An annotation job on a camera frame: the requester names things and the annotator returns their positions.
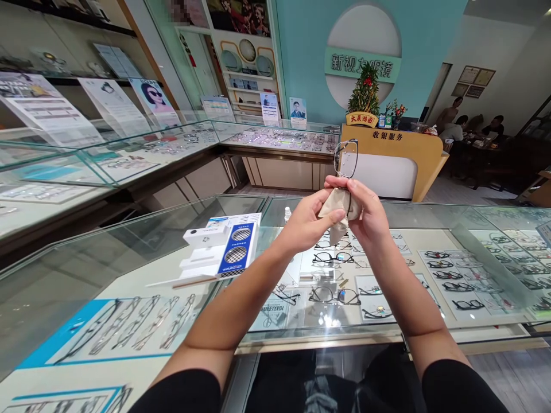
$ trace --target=poster of woman with sunglasses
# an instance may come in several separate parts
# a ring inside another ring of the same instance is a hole
[[[129,81],[146,113],[152,114],[161,127],[179,124],[178,115],[155,80],[131,78]]]

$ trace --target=round plate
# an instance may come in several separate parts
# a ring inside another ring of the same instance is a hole
[[[274,64],[266,56],[258,56],[257,71],[261,76],[272,77],[274,74]]]
[[[243,69],[239,56],[229,50],[222,51],[222,63],[230,72],[240,72]]]
[[[257,53],[254,50],[254,46],[250,40],[243,39],[240,41],[239,51],[241,52],[241,56],[243,56],[243,58],[248,62],[252,63],[257,58]]]

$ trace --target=doorway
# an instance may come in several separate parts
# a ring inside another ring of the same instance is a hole
[[[432,109],[434,107],[434,103],[436,102],[436,99],[438,99],[440,91],[442,90],[442,86],[444,86],[444,83],[448,78],[448,74],[451,68],[452,68],[452,64],[442,63],[442,66],[440,67],[440,71],[438,72],[438,76],[436,76],[436,80],[434,81],[434,85],[432,87],[432,90],[430,91],[429,98],[425,103],[425,108],[423,109],[423,113],[419,118],[419,122],[424,122],[425,119],[429,119]]]

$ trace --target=glass shelf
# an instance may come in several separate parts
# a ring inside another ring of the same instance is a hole
[[[212,120],[220,142],[231,146],[262,147],[307,153],[333,154],[340,142],[340,127],[322,123],[295,126],[288,119],[275,125],[261,116],[235,115]]]

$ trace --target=potted plant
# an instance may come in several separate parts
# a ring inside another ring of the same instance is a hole
[[[364,63],[362,73],[348,101],[347,125],[377,126],[379,116],[378,79],[377,69],[369,63]]]

